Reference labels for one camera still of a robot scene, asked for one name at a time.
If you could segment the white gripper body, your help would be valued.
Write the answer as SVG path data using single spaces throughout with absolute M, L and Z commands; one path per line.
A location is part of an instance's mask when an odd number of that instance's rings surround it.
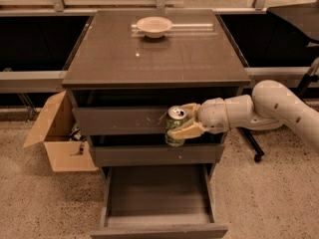
M 226 104 L 221 98 L 202 103 L 197 112 L 197 117 L 207 132 L 218 134 L 229 130 Z

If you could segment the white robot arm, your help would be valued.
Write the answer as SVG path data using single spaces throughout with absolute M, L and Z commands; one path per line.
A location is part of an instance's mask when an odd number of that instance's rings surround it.
M 196 138 L 205 132 L 227 132 L 237 127 L 269 130 L 285 124 L 319 151 L 319 113 L 279 82 L 262 81 L 255 85 L 251 95 L 211 99 L 182 108 L 188 121 L 167 132 L 175 140 Z

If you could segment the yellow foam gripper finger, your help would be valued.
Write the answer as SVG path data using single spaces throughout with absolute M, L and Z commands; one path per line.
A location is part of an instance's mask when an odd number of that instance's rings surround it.
M 198 112 L 200 108 L 200 104 L 197 103 L 190 103 L 190 104 L 185 104 L 181 106 L 185 112 L 187 113 L 187 116 L 190 119 L 197 119 L 198 118 Z
M 201 136 L 206 128 L 200 123 L 191 119 L 177 128 L 170 129 L 167 134 L 173 139 L 190 139 Z

